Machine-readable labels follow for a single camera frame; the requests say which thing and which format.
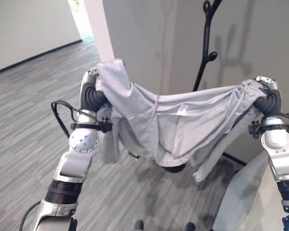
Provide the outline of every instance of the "doorway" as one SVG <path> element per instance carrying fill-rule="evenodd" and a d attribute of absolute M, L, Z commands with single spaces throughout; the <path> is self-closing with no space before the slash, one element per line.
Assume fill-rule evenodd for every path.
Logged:
<path fill-rule="evenodd" d="M 73 18 L 82 40 L 93 38 L 84 0 L 68 0 Z"/>

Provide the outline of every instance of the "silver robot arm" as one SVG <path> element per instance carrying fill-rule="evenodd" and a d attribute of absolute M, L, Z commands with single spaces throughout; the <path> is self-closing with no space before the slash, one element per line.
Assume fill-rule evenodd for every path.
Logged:
<path fill-rule="evenodd" d="M 289 125 L 285 125 L 280 118 L 289 118 L 289 115 L 281 113 L 281 97 L 276 81 L 266 77 L 257 77 L 256 81 L 267 86 L 268 98 L 271 99 L 266 100 L 272 106 L 270 108 L 265 105 L 264 99 L 261 99 L 263 102 L 254 104 L 265 116 L 260 126 L 253 126 L 258 126 L 263 132 L 261 143 L 269 155 L 269 166 L 282 196 L 282 206 L 289 213 Z M 289 231 L 289 216 L 282 221 L 284 230 Z"/>
<path fill-rule="evenodd" d="M 95 90 L 96 68 L 87 71 L 80 90 L 80 110 L 75 129 L 69 136 L 65 152 L 53 175 L 46 197 L 41 200 L 31 231 L 75 231 L 75 214 L 81 187 L 88 175 L 92 157 L 97 152 L 97 130 L 111 130 L 108 121 L 98 121 L 96 112 L 106 102 L 102 92 Z"/>

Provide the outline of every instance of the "cloth fold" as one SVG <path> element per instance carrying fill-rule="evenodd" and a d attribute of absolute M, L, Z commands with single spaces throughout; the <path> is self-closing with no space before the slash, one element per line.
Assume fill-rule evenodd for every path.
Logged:
<path fill-rule="evenodd" d="M 112 152 L 108 156 L 120 156 L 121 142 L 128 151 L 153 157 L 162 167 L 191 159 L 196 181 L 203 180 L 231 141 L 248 130 L 248 124 L 260 115 L 253 102 L 265 97 L 260 90 L 263 86 L 254 80 L 237 86 L 156 95 L 131 83 L 121 60 L 99 63 L 97 68 L 100 88 L 111 104 L 112 136 L 103 136 L 109 140 L 101 142 L 114 144 L 111 150 L 108 146 L 107 151 Z"/>

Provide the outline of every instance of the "black coat rack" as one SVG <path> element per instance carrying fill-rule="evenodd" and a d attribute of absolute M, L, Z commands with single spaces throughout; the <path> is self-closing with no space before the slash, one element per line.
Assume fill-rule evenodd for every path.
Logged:
<path fill-rule="evenodd" d="M 215 51 L 211 52 L 209 55 L 208 53 L 209 53 L 210 27 L 212 18 L 221 2 L 222 0 L 215 0 L 214 3 L 211 5 L 210 1 L 206 0 L 203 3 L 203 11 L 206 14 L 206 23 L 204 26 L 204 35 L 203 35 L 202 61 L 193 91 L 198 90 L 202 74 L 204 72 L 204 69 L 206 68 L 207 63 L 210 61 L 214 61 L 217 57 L 217 52 Z"/>

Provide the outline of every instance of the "baseboard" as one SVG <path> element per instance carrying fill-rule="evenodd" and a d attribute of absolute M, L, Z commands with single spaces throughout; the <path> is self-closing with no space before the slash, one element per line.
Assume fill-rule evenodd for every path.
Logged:
<path fill-rule="evenodd" d="M 246 166 L 246 165 L 247 165 L 247 163 L 245 163 L 244 161 L 241 161 L 241 160 L 239 160 L 239 159 L 237 159 L 237 158 L 229 155 L 228 153 L 223 153 L 223 156 L 225 156 L 225 157 L 227 157 L 227 158 L 229 158 L 229 159 L 237 162 L 238 164 L 240 164 L 240 165 L 242 165 L 242 166 Z"/>
<path fill-rule="evenodd" d="M 33 56 L 33 57 L 30 57 L 30 58 L 28 58 L 28 59 L 22 60 L 22 61 L 20 61 L 20 62 L 18 62 L 18 63 L 15 63 L 15 64 L 13 64 L 13 65 L 10 65 L 10 66 L 7 66 L 7 67 L 1 69 L 1 70 L 0 70 L 0 73 L 3 72 L 3 71 L 7 71 L 7 70 L 9 70 L 9 69 L 11 69 L 11 68 L 13 68 L 13 67 L 19 66 L 20 64 L 24 64 L 24 63 L 26 63 L 26 62 L 29 62 L 29 61 L 33 60 L 33 59 L 39 58 L 39 57 L 41 57 L 41 56 L 43 56 L 43 55 L 49 54 L 49 53 L 51 53 L 51 52 L 60 50 L 60 49 L 62 49 L 62 48 L 65 48 L 65 47 L 68 47 L 68 46 L 71 46 L 71 45 L 74 45 L 74 44 L 80 43 L 80 42 L 82 42 L 82 39 L 77 40 L 77 41 L 74 41 L 74 42 L 71 42 L 71 43 L 68 43 L 68 44 L 63 45 L 63 46 L 61 46 L 61 47 L 57 47 L 57 48 L 51 49 L 51 50 L 49 50 L 49 51 L 46 51 L 46 52 L 43 52 L 43 53 L 41 53 L 41 54 L 35 55 L 35 56 Z"/>

